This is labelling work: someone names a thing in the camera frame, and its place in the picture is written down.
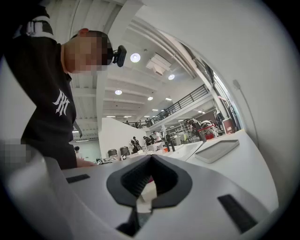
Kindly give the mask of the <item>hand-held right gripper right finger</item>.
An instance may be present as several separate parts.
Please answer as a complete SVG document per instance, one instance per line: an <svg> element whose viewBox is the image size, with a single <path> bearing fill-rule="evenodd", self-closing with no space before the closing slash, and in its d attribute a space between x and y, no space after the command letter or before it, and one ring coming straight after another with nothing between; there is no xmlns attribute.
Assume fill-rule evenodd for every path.
<svg viewBox="0 0 300 240"><path fill-rule="evenodd" d="M233 196L257 222L269 215L259 200L226 176L171 157L162 159L185 170L193 184L177 206L153 211L140 230L142 240L239 239L240 231L218 200L223 195Z"/></svg>

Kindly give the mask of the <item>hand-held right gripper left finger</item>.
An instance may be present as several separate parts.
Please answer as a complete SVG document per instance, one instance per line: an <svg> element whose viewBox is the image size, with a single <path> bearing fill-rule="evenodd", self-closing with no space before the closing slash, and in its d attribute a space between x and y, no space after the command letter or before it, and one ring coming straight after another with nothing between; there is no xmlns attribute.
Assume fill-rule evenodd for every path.
<svg viewBox="0 0 300 240"><path fill-rule="evenodd" d="M63 170L72 196L67 199L73 210L79 239L83 240L150 240L150 226L139 226L136 207L118 204L107 189L113 172L128 171L144 165L150 156L124 162Z"/></svg>

